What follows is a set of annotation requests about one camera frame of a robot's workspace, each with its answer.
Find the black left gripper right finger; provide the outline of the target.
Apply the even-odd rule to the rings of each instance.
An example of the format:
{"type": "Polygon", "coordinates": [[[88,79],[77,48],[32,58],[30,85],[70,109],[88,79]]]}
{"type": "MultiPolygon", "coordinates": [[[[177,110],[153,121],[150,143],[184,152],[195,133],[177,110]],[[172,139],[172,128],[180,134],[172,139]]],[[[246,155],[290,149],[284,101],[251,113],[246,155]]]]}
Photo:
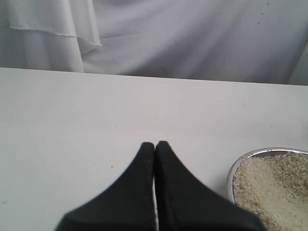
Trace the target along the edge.
{"type": "Polygon", "coordinates": [[[263,231],[257,215],[213,192],[166,141],[155,148],[154,184],[161,231],[263,231]]]}

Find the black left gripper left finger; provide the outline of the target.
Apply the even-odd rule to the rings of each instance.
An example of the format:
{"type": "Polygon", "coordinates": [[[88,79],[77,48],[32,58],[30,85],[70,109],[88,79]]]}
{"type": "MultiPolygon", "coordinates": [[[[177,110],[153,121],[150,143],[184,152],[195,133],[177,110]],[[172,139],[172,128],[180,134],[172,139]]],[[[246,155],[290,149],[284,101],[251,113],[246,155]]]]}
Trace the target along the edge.
{"type": "Polygon", "coordinates": [[[66,213],[58,231],[155,231],[154,145],[141,144],[122,175],[104,192],[66,213]]]}

